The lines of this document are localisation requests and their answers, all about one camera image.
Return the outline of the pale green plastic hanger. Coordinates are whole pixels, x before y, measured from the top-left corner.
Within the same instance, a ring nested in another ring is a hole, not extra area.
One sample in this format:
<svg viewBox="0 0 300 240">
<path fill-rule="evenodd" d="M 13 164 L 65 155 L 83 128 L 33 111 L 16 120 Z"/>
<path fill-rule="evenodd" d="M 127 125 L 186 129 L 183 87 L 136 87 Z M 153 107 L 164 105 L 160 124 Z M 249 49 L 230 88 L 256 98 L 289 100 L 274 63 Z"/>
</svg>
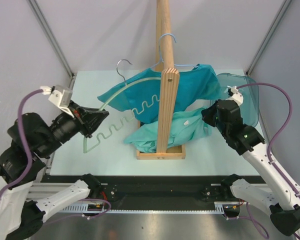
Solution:
<svg viewBox="0 0 300 240">
<path fill-rule="evenodd" d="M 143 83 L 143 82 L 146 82 L 146 81 L 152 81 L 152 80 L 160 80 L 159 77 L 146 77 L 146 78 L 142 78 L 140 80 L 137 80 L 133 83 L 127 83 L 127 80 L 126 78 L 119 72 L 119 65 L 122 61 L 125 61 L 125 62 L 128 62 L 130 65 L 132 65 L 132 63 L 127 60 L 127 59 L 121 59 L 118 61 L 117 65 L 116 65 L 116 72 L 119 76 L 121 76 L 123 78 L 123 81 L 124 81 L 124 84 L 125 86 L 121 89 L 119 89 L 118 91 L 116 91 L 115 93 L 113 93 L 104 103 L 103 105 L 100 107 L 100 111 L 101 110 L 104 110 L 106 106 L 109 105 L 109 103 L 114 100 L 119 94 L 123 93 L 125 90 L 127 90 L 128 88 L 131 88 L 133 87 L 134 85 L 137 85 L 137 84 L 140 84 L 140 83 Z M 154 94 L 152 97 L 151 97 L 151 102 L 148 103 L 146 100 L 144 100 L 142 103 L 141 103 L 141 111 L 139 111 L 136 107 L 133 108 L 130 113 L 131 113 L 131 117 L 130 118 L 127 118 L 126 116 L 122 116 L 120 118 L 120 126 L 116 126 L 115 124 L 111 124 L 108 126 L 108 131 L 109 131 L 109 134 L 108 135 L 105 135 L 103 132 L 99 132 L 96 134 L 96 140 L 97 140 L 97 143 L 95 145 L 93 145 L 92 147 L 88 147 L 88 138 L 87 137 L 84 137 L 83 138 L 83 153 L 84 154 L 87 154 L 88 152 L 92 151 L 93 149 L 95 149 L 96 147 L 98 147 L 100 144 L 101 144 L 101 139 L 103 140 L 107 140 L 109 139 L 113 134 L 114 132 L 118 132 L 120 131 L 124 126 L 125 126 L 125 123 L 130 123 L 132 120 L 134 120 L 136 118 L 136 115 L 140 115 L 142 114 L 146 109 L 152 107 L 155 103 L 158 103 L 160 101 L 159 97 Z"/>
</svg>

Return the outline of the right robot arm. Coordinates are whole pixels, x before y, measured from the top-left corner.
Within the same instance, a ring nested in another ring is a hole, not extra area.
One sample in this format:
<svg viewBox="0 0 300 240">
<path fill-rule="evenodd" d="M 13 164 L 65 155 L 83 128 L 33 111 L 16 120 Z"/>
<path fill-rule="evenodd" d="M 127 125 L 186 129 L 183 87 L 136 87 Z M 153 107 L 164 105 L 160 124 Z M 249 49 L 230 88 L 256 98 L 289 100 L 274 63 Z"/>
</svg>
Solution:
<svg viewBox="0 0 300 240">
<path fill-rule="evenodd" d="M 224 180 L 221 196 L 227 201 L 242 199 L 260 209 L 285 236 L 297 232 L 300 229 L 300 185 L 267 151 L 262 135 L 243 122 L 239 105 L 234 100 L 217 100 L 201 114 L 202 120 L 219 130 L 227 145 L 254 167 L 271 190 L 261 190 L 232 174 Z"/>
</svg>

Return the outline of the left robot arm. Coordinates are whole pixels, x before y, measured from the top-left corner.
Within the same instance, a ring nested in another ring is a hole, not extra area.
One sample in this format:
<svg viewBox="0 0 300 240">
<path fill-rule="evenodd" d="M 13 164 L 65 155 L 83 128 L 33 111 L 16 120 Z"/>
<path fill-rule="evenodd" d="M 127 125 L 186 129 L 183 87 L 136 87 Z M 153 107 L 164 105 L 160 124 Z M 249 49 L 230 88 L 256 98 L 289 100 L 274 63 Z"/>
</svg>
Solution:
<svg viewBox="0 0 300 240">
<path fill-rule="evenodd" d="M 71 102 L 51 125 L 35 112 L 20 113 L 8 129 L 11 145 L 0 156 L 0 240 L 24 240 L 63 208 L 100 196 L 101 183 L 84 174 L 70 187 L 40 200 L 28 200 L 38 173 L 62 144 L 76 134 L 91 137 L 109 112 Z"/>
</svg>

